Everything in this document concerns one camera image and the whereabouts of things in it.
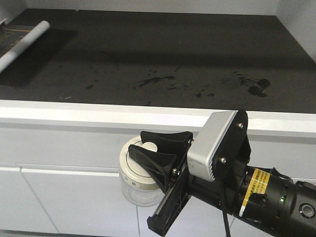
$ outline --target white cabinet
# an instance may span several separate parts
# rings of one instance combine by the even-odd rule
[[[0,167],[0,229],[57,233],[20,168]]]
[[[158,236],[147,227],[147,218],[153,215],[156,207],[138,207],[141,237]],[[232,216],[228,216],[229,222],[232,219]],[[223,214],[217,208],[191,197],[166,235],[173,236],[224,237]]]
[[[316,139],[249,135],[249,165],[275,167],[281,174],[296,179],[316,179]]]
[[[136,206],[121,194],[117,172],[22,168],[59,233],[138,236]]]
[[[119,152],[138,130],[0,123],[0,162],[119,167]]]

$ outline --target screw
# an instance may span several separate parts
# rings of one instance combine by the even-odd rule
[[[239,128],[239,130],[242,130],[243,129],[243,123],[242,122],[237,123],[237,127]]]
[[[219,158],[219,161],[220,161],[222,164],[226,164],[226,158],[225,158],[225,157]]]
[[[180,174],[181,174],[181,172],[177,168],[173,168],[172,169],[172,175],[173,176],[179,176]]]

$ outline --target black mat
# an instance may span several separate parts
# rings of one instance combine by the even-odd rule
[[[27,9],[51,29],[0,99],[316,113],[316,64],[273,16]]]

